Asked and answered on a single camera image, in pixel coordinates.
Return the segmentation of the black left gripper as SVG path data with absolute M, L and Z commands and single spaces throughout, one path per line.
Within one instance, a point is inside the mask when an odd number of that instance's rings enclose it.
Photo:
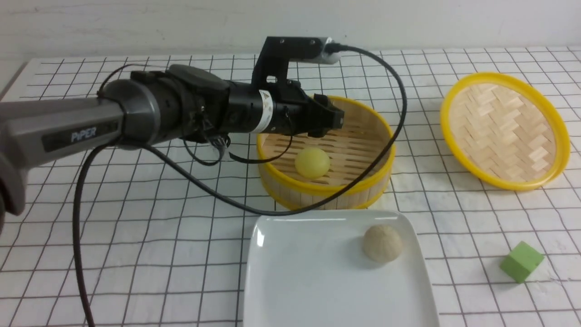
M 262 133 L 294 136 L 308 133 L 322 138 L 329 131 L 341 129 L 344 110 L 336 107 L 329 97 L 321 94 L 309 97 L 296 80 L 268 82 L 266 90 L 273 101 L 270 123 Z

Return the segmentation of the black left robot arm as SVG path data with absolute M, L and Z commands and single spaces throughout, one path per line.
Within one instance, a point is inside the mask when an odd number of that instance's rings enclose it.
M 223 146 L 230 133 L 306 134 L 342 128 L 345 113 L 298 81 L 248 84 L 192 66 L 132 71 L 96 97 L 2 102 L 1 215 L 20 215 L 31 169 L 101 145 L 125 149 L 172 139 Z

